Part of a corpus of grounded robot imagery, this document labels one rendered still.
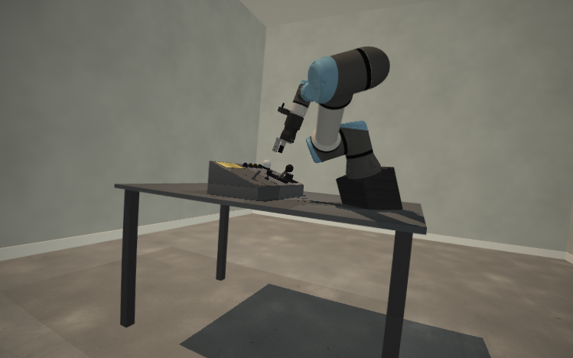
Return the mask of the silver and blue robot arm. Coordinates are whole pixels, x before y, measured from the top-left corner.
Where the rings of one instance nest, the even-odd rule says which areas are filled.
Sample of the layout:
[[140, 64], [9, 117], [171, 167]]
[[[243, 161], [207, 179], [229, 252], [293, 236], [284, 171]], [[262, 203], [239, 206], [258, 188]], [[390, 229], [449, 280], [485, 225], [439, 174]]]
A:
[[389, 68], [389, 58], [376, 47], [360, 47], [311, 63], [308, 80], [298, 85], [293, 103], [307, 108], [310, 103], [306, 101], [318, 103], [316, 129], [306, 138], [315, 163], [346, 155], [348, 179], [370, 177], [382, 170], [373, 154], [366, 123], [341, 121], [353, 94], [381, 84]]

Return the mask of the grey control panel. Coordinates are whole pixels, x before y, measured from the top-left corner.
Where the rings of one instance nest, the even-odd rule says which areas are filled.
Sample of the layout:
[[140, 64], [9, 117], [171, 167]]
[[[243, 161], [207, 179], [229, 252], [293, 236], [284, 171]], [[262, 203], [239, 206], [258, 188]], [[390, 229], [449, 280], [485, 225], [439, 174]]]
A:
[[[268, 200], [303, 195], [304, 185], [292, 180], [293, 166], [288, 164], [280, 174], [270, 169], [271, 162], [262, 164], [209, 162], [207, 194], [247, 200]], [[292, 176], [293, 175], [293, 176]]]

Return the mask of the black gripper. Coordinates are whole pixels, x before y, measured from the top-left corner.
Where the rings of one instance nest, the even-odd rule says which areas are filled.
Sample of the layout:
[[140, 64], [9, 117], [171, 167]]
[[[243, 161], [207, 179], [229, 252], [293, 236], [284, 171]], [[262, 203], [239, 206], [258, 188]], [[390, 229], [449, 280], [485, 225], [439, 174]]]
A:
[[[282, 107], [284, 107], [284, 103], [282, 103]], [[283, 152], [286, 142], [289, 144], [294, 143], [296, 133], [300, 130], [301, 124], [304, 120], [303, 116], [305, 116], [308, 111], [308, 108], [297, 103], [292, 103], [290, 110], [282, 107], [279, 106], [278, 112], [287, 115], [285, 128], [282, 131], [280, 138], [276, 137], [275, 144], [272, 149], [274, 152], [277, 152], [278, 150], [280, 153]], [[282, 143], [280, 144], [280, 142]]]

